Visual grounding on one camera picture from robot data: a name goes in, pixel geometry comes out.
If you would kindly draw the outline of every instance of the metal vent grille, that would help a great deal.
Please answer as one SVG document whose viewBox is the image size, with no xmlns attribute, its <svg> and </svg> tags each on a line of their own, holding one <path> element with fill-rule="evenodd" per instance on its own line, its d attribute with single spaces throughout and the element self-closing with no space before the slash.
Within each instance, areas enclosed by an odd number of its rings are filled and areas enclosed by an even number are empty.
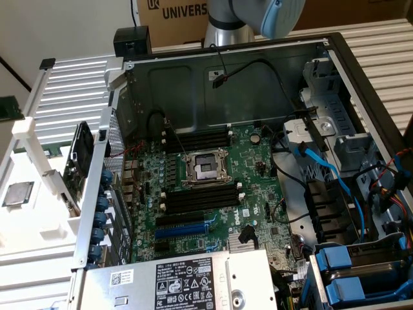
<svg viewBox="0 0 413 310">
<path fill-rule="evenodd" d="M 123 144 L 123 139 L 121 135 L 121 129 L 119 128 L 119 123 L 117 122 L 116 113 L 113 112 L 110 117 L 110 130 L 109 130 L 109 144 L 110 144 L 110 155 L 115 156 L 117 154 L 125 151 L 125 145 Z M 105 158 L 105 167 L 112 173 L 117 173 L 119 179 L 122 180 L 123 172 L 123 154 L 116 157 Z"/>
</svg>

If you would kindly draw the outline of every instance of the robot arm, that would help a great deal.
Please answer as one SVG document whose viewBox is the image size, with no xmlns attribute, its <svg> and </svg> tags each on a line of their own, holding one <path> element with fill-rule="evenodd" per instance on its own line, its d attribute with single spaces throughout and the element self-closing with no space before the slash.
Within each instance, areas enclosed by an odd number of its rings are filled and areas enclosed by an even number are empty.
<svg viewBox="0 0 413 310">
<path fill-rule="evenodd" d="M 284 37 L 304 4 L 305 0 L 209 0 L 205 46 L 251 42 L 254 32 L 270 39 Z"/>
</svg>

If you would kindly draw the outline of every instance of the white sticker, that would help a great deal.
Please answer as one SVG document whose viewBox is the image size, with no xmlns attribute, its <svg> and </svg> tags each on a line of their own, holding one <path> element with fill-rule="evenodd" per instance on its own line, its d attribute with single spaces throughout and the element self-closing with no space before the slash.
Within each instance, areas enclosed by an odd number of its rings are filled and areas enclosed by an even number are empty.
<svg viewBox="0 0 413 310">
<path fill-rule="evenodd" d="M 304 280 L 309 264 L 310 262 L 306 262 L 305 260 L 297 261 L 297 274 L 293 276 L 294 281 Z"/>
<path fill-rule="evenodd" d="M 118 273 L 110 274 L 109 286 L 117 286 L 122 284 L 134 283 L 134 270 L 129 269 L 125 271 L 119 271 Z"/>
<path fill-rule="evenodd" d="M 250 211 L 248 209 L 243 209 L 243 217 L 248 218 L 250 216 Z"/>
<path fill-rule="evenodd" d="M 224 70 L 210 71 L 210 72 L 208 72 L 209 80 L 214 81 L 221 74 L 224 74 Z"/>
</svg>

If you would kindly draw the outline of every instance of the black pcie slot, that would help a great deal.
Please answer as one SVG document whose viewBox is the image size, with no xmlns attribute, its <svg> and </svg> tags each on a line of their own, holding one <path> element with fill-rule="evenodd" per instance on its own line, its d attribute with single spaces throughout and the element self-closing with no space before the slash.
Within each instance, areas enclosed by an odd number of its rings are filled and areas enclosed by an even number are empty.
<svg viewBox="0 0 413 310">
<path fill-rule="evenodd" d="M 188 214 L 162 216 L 161 218 L 156 218 L 155 220 L 155 224 L 157 227 L 201 222 L 204 222 L 204 212 L 193 212 Z"/>
</svg>

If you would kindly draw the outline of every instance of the barcode label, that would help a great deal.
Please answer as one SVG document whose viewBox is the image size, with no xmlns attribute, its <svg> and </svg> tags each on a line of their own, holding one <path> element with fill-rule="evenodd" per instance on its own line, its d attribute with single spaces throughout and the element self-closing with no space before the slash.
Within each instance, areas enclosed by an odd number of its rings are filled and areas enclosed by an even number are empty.
<svg viewBox="0 0 413 310">
<path fill-rule="evenodd" d="M 110 274 L 110 286 L 129 284 L 134 282 L 134 270 L 129 269 Z"/>
</svg>

